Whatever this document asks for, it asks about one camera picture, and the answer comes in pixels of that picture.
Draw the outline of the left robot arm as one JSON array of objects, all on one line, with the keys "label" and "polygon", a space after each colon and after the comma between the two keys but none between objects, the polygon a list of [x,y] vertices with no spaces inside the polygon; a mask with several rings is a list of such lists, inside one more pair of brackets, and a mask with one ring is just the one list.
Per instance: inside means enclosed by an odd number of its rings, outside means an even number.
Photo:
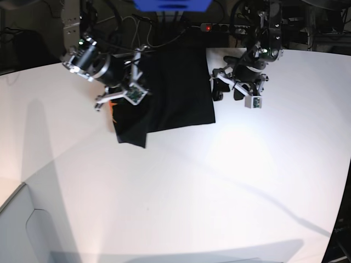
[{"label": "left robot arm", "polygon": [[221,101],[224,93],[234,92],[234,99],[244,100],[247,108],[261,108],[264,84],[269,77],[263,73],[267,64],[282,56],[281,1],[237,1],[231,9],[229,33],[239,36],[235,15],[240,11],[248,18],[246,34],[241,38],[245,51],[240,57],[226,55],[226,65],[215,68],[211,74],[212,99]]}]

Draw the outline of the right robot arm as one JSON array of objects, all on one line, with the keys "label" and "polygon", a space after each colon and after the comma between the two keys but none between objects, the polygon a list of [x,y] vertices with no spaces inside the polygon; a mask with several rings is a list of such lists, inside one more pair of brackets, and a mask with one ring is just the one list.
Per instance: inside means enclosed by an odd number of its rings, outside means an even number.
[{"label": "right robot arm", "polygon": [[98,81],[105,86],[104,93],[95,99],[97,111],[117,99],[139,105],[149,93],[140,82],[143,72],[138,66],[149,46],[124,47],[123,18],[112,1],[104,4],[116,20],[116,28],[109,34],[96,28],[98,12],[93,1],[64,1],[61,12],[66,49],[62,65],[89,82]]}]

